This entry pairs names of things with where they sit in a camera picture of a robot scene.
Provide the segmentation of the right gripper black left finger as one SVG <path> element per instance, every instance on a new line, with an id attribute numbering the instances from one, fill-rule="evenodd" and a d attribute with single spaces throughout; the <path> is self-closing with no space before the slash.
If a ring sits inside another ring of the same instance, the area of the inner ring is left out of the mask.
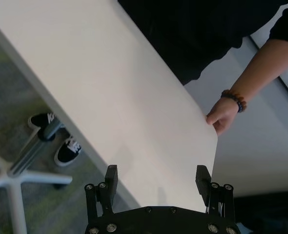
<path id="1" fill-rule="evenodd" d="M 97 202 L 101 204 L 103 216 L 113 213 L 112 205 L 118 185 L 117 165 L 109 165 L 104 177 L 104 181 L 97 186 L 87 184 L 84 187 L 87 205 L 87 218 L 96 219 Z"/>

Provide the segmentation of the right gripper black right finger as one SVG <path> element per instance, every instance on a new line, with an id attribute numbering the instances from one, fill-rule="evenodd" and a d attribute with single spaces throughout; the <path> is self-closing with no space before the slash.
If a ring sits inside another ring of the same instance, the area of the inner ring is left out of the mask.
<path id="1" fill-rule="evenodd" d="M 206 213 L 222 218 L 234 218 L 233 186 L 220 186 L 211 181 L 211 176 L 205 165 L 198 165 L 195 182 L 206 206 Z"/>

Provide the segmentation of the person's left hand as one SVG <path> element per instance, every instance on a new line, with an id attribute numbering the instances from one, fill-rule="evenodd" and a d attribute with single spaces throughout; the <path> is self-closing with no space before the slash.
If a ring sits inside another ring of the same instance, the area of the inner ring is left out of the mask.
<path id="1" fill-rule="evenodd" d="M 212 125 L 217 136 L 229 129 L 238 113 L 237 103 L 229 98 L 220 98 L 206 116 L 206 122 Z"/>

